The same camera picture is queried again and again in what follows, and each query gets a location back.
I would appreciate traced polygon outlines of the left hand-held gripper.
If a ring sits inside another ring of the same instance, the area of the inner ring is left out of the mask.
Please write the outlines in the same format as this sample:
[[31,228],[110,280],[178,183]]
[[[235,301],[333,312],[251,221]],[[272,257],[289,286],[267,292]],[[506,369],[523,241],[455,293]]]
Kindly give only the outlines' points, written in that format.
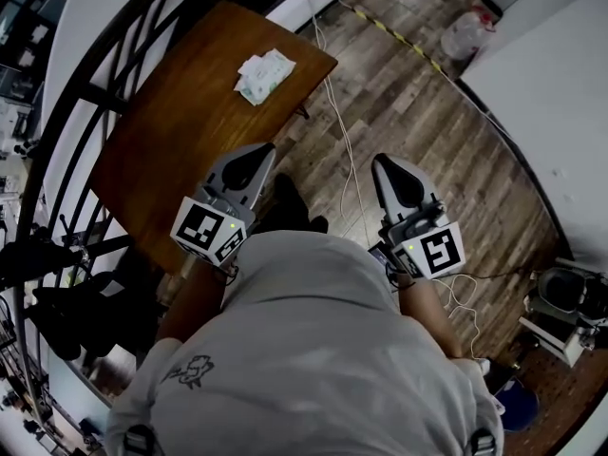
[[276,161],[270,142],[222,155],[193,198],[184,197],[170,237],[185,252],[224,268],[247,238],[260,194]]

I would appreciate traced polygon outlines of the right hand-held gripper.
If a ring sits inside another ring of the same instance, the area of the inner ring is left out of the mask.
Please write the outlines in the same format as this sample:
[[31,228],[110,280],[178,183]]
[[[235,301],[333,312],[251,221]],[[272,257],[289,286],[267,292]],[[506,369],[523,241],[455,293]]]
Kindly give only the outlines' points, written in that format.
[[[435,195],[427,174],[403,158],[377,154],[371,167],[374,186],[388,218],[380,236],[393,265],[413,278],[435,279],[462,267],[464,245],[457,222]],[[430,202],[424,202],[430,196]]]

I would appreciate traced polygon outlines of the white wet wipes packet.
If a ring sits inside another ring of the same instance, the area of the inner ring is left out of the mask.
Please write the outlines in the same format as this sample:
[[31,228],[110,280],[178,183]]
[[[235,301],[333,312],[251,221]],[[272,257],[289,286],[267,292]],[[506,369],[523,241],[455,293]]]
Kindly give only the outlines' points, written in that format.
[[253,55],[238,69],[234,91],[251,105],[261,105],[294,68],[295,62],[275,48],[263,56]]

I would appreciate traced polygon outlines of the person's left forearm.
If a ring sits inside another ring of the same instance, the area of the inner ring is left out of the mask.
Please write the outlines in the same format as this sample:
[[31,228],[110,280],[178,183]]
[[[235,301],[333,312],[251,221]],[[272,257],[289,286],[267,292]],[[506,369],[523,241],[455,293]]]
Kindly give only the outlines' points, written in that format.
[[221,269],[197,260],[164,316],[156,340],[184,343],[219,315],[227,281],[228,275]]

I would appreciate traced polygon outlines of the person's dark trousers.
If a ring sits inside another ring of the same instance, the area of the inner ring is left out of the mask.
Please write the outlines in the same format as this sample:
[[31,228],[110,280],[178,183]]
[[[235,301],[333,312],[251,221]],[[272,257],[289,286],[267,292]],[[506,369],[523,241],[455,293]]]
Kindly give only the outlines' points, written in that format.
[[273,206],[253,230],[253,235],[274,231],[301,231],[310,232],[308,227],[301,229],[290,227],[280,216],[280,212]]

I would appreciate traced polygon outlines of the black pocket device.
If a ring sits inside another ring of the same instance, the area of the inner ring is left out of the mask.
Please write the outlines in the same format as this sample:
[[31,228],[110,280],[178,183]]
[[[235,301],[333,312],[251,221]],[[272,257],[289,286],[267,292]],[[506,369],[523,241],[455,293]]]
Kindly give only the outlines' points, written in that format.
[[394,272],[394,266],[390,259],[390,251],[384,242],[377,242],[369,248],[368,252],[384,267],[387,276],[390,276]]

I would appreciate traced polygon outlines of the wooden table with hairpin legs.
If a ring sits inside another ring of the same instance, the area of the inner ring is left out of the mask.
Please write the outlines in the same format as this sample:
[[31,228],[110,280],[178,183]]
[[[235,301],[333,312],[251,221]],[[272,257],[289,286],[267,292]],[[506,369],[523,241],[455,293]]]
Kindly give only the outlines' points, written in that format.
[[[249,58],[278,50],[293,72],[261,105],[236,92]],[[89,185],[166,273],[184,262],[170,231],[182,200],[221,155],[271,141],[335,68],[304,38],[236,4],[215,5],[161,60],[111,132]]]

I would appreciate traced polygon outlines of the yellow black hazard tape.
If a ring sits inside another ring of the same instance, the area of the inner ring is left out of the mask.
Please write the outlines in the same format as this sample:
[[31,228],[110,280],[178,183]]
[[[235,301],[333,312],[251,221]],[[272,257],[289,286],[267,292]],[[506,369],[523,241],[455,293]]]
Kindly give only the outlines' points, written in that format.
[[436,71],[438,74],[440,74],[449,83],[454,84],[453,79],[446,73],[446,71],[443,69],[443,67],[438,62],[436,62],[434,59],[432,59],[428,54],[426,54],[425,51],[421,47],[419,47],[416,44],[413,44],[411,41],[406,39],[402,34],[393,30],[390,27],[387,27],[379,20],[366,14],[364,11],[362,11],[360,9],[356,9],[348,4],[344,4],[344,7],[346,9],[350,10],[351,12],[353,12],[354,14],[356,14],[361,19],[364,19],[364,20],[370,22],[371,24],[376,26],[378,29],[381,29],[385,33],[389,34],[395,40],[397,40],[400,44],[402,44],[402,45],[408,47],[409,49],[411,49],[412,51],[414,51],[421,59],[423,59],[427,64],[429,64],[433,68],[434,71]]

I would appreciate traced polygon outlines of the clear plastic water jug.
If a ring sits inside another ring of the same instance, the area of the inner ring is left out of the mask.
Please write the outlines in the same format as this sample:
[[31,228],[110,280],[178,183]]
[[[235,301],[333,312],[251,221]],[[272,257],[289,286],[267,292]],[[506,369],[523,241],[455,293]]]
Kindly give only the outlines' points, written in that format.
[[494,32],[491,15],[482,9],[473,9],[444,31],[441,48],[450,59],[463,61],[482,48]]

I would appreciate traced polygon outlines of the person's t-shirt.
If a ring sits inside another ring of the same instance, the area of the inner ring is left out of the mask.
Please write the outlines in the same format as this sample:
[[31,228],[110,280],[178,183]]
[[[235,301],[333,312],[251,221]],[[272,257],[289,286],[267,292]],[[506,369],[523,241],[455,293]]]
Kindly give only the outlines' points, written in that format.
[[110,411],[107,456],[502,456],[473,360],[402,315],[354,242],[274,231],[237,253],[219,315],[155,342]]

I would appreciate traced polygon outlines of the grey bin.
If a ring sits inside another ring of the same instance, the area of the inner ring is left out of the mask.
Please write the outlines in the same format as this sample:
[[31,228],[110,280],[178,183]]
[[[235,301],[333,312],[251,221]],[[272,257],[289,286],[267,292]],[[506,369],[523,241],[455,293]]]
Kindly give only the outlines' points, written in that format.
[[572,270],[553,267],[539,277],[540,298],[566,314],[574,313],[587,292],[587,277]]

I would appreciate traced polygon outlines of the black bag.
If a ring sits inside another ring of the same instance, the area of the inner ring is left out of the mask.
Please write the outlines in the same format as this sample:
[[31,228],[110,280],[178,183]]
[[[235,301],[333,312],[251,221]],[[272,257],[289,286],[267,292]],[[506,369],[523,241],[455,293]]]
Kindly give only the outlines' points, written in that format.
[[151,275],[103,272],[69,288],[40,287],[37,303],[26,308],[59,358],[73,361],[86,351],[105,357],[115,346],[132,354],[151,348],[162,312],[156,291],[162,279]]

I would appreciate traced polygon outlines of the black mounted device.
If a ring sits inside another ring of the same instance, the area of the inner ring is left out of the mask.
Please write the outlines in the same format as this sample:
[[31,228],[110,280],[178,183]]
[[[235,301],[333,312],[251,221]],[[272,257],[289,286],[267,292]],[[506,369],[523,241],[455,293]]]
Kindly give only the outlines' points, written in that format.
[[80,251],[54,242],[14,241],[0,251],[0,281],[13,285],[29,281],[78,263]]

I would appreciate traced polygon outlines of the white stool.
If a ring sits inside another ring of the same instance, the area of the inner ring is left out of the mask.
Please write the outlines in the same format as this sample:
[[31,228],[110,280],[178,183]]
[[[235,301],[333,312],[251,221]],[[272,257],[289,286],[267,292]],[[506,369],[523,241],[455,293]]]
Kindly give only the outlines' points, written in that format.
[[545,313],[527,313],[519,323],[538,340],[538,344],[573,368],[585,351],[595,347],[595,328],[577,326]]

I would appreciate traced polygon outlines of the blue bag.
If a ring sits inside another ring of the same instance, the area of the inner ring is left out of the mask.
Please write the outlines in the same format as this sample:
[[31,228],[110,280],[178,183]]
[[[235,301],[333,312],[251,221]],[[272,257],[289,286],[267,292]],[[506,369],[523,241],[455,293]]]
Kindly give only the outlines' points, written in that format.
[[501,419],[506,432],[522,432],[529,428],[540,412],[538,395],[517,378],[510,378],[495,394],[503,407]]

